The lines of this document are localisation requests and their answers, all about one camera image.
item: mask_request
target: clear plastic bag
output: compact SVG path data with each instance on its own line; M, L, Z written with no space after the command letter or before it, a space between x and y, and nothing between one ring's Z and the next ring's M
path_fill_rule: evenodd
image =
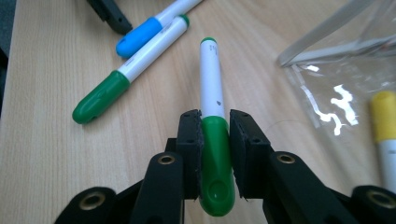
M279 63L325 146L367 156L375 151L369 102L396 91L396 1L350 1Z

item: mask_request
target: black object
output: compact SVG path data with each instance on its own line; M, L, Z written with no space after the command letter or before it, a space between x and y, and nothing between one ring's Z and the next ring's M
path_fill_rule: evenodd
M8 57L0 48L0 67L6 68L8 67Z
M396 223L396 194L360 186L349 198L328 189L298 156L274 152L249 114L232 110L230 115L239 194L263 199L268 223ZM200 112L184 113L177 138L168 139L165 152L151 159L144 180L118 195L106 188L87 189L55 223L183 223L184 200L199 195L203 145Z
M102 21L106 21L115 32L126 35L133 27L113 0L87 0Z

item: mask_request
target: yellow marker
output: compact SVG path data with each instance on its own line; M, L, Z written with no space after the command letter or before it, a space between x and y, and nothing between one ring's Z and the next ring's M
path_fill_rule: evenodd
M384 187L396 193L396 94L377 93L371 104Z

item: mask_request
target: white marker body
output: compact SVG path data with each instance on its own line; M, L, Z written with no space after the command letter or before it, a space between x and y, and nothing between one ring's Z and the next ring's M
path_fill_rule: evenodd
M396 193L396 139L378 143L384 187Z
M201 112L202 119L209 116L225 119L218 44L211 39L201 43Z
M132 56L118 71L133 82L147 67L149 67L169 46L172 45L188 28L187 22L181 17L164 27L150 41Z
M165 27L173 20L174 17L186 14L186 12L190 11L201 1L202 0L176 0L169 7L156 15L155 19L160 22L162 27Z

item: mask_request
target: screw hole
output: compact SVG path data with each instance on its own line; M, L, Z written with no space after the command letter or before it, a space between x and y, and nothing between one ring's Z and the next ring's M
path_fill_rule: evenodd
M370 199L370 201L372 203L375 203L376 205L388 209L396 208L396 201L385 193L375 190L369 190L366 195Z
M338 217L330 215L324 219L324 223L325 224L342 224L343 222L341 222L340 219L338 219Z
M158 162L159 162L160 164L162 164L162 165L169 165L169 164L172 164L174 161L175 161L175 157L169 156L169 155L161 156L161 157L158 159Z
M163 219L161 217L150 217L146 224L163 224Z
M105 194L100 191L89 193L79 202L79 208L85 211L95 209L102 205L105 198Z
M292 163L296 162L296 160L292 156L289 156L289 155L286 155L286 154L282 154L282 155L277 156L277 159L279 161L281 161L283 163L287 163L287 164L292 164Z
M260 139L259 138L253 138L251 141L253 141L254 143L260 143Z

